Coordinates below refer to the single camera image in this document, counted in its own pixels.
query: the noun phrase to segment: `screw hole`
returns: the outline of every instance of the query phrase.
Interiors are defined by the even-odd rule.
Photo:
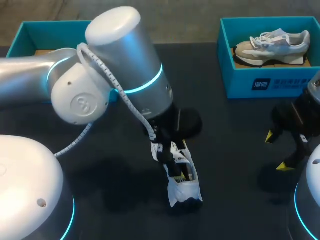
[[[38,199],[38,201],[36,201],[36,203],[38,204],[39,207],[41,208],[45,208],[47,206],[47,203],[44,199],[40,198]]]

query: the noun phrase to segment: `sneaker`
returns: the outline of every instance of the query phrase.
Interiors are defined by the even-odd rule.
[[[310,34],[289,34],[282,29],[264,32],[260,37],[250,37],[234,47],[236,58],[251,66],[262,66],[276,60],[285,64],[302,65],[310,45]]]
[[[168,168],[166,165],[163,165],[168,183],[168,198],[170,206],[173,208],[176,203],[185,203],[190,200],[201,201],[203,202],[200,185],[196,167],[194,162],[191,159],[190,151],[184,142],[185,149],[179,150],[174,142],[171,143],[171,153],[173,155],[174,161],[177,165],[180,166],[182,172],[184,173],[186,180],[177,181],[173,177],[169,177]],[[158,144],[151,142],[151,153],[153,159],[158,162],[157,159],[157,149]]]

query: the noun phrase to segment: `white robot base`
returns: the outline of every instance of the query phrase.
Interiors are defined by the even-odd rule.
[[[320,145],[310,156],[288,208],[292,240],[320,240]]]
[[[79,239],[75,200],[55,156],[24,137],[0,136],[0,240]]]

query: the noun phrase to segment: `teal box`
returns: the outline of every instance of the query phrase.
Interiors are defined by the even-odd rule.
[[[310,32],[307,58],[311,67],[236,68],[231,48],[250,37],[282,29],[290,34]],[[320,70],[320,26],[314,17],[222,18],[217,55],[229,99],[297,97]]]
[[[91,21],[25,21],[21,24],[7,58],[35,55],[37,50],[76,49],[86,43],[85,32]],[[110,102],[118,94],[111,92]]]

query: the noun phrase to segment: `concrete floor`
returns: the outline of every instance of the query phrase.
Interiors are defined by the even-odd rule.
[[[215,42],[222,17],[320,20],[319,0],[0,0],[0,46],[11,44],[23,21],[92,20],[119,6],[139,10],[155,43]]]

